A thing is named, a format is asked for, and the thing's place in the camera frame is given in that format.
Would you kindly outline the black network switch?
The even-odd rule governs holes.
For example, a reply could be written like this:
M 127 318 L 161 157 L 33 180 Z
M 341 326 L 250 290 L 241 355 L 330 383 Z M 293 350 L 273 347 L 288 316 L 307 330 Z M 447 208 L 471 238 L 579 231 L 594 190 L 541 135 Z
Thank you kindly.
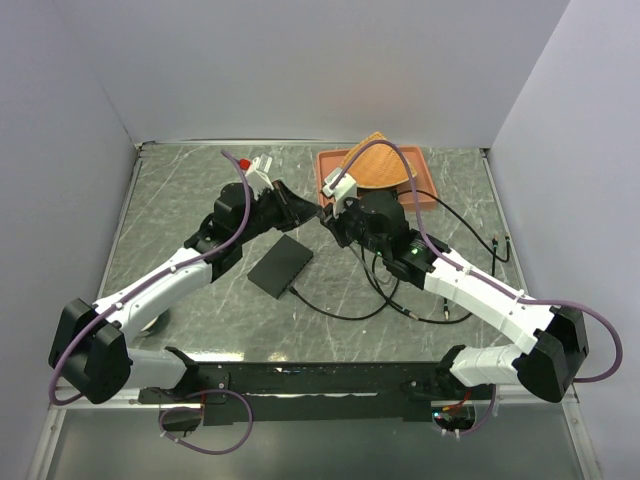
M 313 256 L 312 250 L 283 235 L 251 269 L 248 280 L 272 298 L 279 299 Z

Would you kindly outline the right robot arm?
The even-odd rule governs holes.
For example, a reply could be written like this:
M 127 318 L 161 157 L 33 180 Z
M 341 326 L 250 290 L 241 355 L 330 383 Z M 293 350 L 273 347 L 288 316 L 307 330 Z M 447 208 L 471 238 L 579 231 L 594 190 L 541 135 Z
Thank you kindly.
M 574 307 L 535 305 L 523 292 L 477 269 L 455 250 L 411 228 L 387 191 L 357 199 L 333 196 L 321 223 L 337 243 L 357 243 L 381 259 L 396 279 L 462 307 L 509 339 L 498 347 L 452 347 L 436 367 L 437 386 L 456 399 L 480 385 L 521 385 L 560 402 L 588 354 L 582 313 Z

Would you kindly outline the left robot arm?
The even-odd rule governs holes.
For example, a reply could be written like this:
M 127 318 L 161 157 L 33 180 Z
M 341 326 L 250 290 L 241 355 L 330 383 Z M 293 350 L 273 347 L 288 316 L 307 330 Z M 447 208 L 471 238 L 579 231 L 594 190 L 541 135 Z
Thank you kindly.
M 212 213 L 169 260 L 108 297 L 65 306 L 48 359 L 55 378 L 93 404 L 123 388 L 159 388 L 174 401 L 190 400 L 206 383 L 196 361 L 174 347 L 146 352 L 130 342 L 154 318 L 228 272 L 245 243 L 271 229 L 298 228 L 319 210 L 281 181 L 259 194 L 244 183 L 226 185 Z

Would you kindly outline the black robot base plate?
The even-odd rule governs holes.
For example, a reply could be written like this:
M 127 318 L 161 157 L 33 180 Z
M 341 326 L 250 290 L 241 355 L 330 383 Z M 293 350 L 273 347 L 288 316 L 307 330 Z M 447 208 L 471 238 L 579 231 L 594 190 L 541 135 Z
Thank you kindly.
M 139 385 L 142 404 L 193 407 L 205 426 L 237 422 L 401 419 L 428 422 L 434 404 L 488 400 L 433 361 L 196 361 L 167 349 L 180 371 Z

